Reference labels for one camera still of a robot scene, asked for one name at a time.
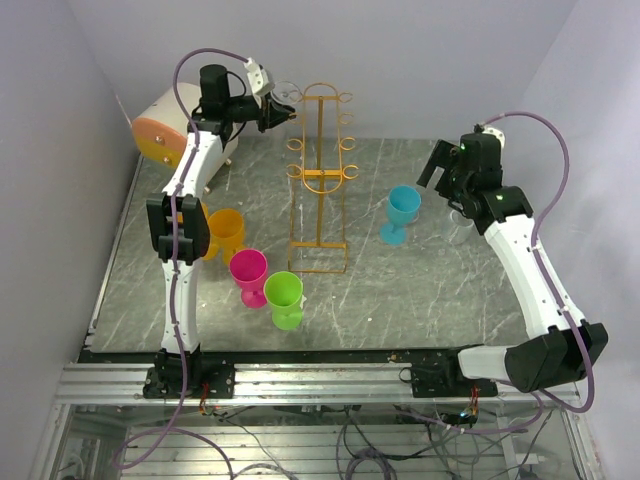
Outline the clear wine glass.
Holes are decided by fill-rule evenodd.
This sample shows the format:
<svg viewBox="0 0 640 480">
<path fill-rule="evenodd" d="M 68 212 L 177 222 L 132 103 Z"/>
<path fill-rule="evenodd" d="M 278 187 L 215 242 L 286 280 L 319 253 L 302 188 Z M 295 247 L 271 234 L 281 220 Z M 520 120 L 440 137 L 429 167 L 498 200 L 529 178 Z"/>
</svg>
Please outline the clear wine glass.
<svg viewBox="0 0 640 480">
<path fill-rule="evenodd" d="M 452 245 L 464 243 L 474 229 L 474 222 L 460 212 L 451 210 L 447 220 L 446 240 Z"/>
<path fill-rule="evenodd" d="M 277 81 L 271 90 L 271 97 L 280 105 L 295 108 L 302 101 L 302 91 L 293 82 Z"/>
</svg>

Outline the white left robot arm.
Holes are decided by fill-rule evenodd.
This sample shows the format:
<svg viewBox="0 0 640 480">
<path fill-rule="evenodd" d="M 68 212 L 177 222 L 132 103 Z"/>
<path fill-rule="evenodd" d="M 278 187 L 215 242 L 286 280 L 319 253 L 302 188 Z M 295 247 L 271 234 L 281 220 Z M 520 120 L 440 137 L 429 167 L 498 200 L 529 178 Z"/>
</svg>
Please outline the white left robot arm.
<svg viewBox="0 0 640 480">
<path fill-rule="evenodd" d="M 162 262 L 166 319 L 161 350 L 170 355 L 199 349 L 196 322 L 197 283 L 209 249 L 210 233 L 202 197 L 205 186 L 225 159 L 234 140 L 233 127 L 254 122 L 264 132 L 291 118 L 294 108 L 274 99 L 267 70 L 244 62 L 250 91 L 233 96 L 228 70 L 219 64 L 200 70 L 200 97 L 188 107 L 173 86 L 179 111 L 187 120 L 187 144 L 169 182 L 146 200 L 153 250 Z"/>
</svg>

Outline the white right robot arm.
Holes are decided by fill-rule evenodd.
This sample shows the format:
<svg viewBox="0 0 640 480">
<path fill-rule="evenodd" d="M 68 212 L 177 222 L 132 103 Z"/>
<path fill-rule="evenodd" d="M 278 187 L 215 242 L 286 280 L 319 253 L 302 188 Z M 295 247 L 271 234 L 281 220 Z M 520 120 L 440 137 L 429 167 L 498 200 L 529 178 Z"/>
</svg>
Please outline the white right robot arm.
<svg viewBox="0 0 640 480">
<path fill-rule="evenodd" d="M 476 379 L 506 381 L 523 393 L 588 377 L 608 342 L 603 324 L 587 322 L 572 301 L 541 242 L 533 209 L 517 186 L 502 183 L 503 136 L 488 128 L 458 144 L 438 140 L 417 183 L 428 185 L 471 220 L 500 260 L 523 313 L 527 341 L 515 346 L 468 346 L 440 373 L 442 387 L 459 396 Z"/>
</svg>

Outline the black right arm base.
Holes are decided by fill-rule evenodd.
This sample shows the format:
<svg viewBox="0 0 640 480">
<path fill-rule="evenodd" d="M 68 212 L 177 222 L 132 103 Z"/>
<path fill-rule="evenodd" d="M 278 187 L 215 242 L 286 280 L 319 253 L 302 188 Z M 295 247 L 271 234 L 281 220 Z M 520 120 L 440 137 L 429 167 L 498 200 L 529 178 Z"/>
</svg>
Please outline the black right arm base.
<svg viewBox="0 0 640 480">
<path fill-rule="evenodd" d="M 415 398 L 470 397 L 476 387 L 480 397 L 496 397 L 498 387 L 486 379 L 463 376 L 458 360 L 460 348 L 411 349 L 408 372 L 401 378 L 409 383 Z"/>
</svg>

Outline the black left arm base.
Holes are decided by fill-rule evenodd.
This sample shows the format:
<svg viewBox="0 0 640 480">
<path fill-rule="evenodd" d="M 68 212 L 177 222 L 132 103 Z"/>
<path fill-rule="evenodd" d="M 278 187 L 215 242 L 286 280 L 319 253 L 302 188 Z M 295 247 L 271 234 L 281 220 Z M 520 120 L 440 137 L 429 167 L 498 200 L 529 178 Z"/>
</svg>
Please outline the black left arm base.
<svg viewBox="0 0 640 480">
<path fill-rule="evenodd" d="M 226 363 L 216 363 L 200 349 L 182 357 L 161 349 L 148 369 L 142 395 L 145 399 L 179 399 L 183 386 L 186 398 L 230 399 L 234 393 L 235 369 Z"/>
</svg>

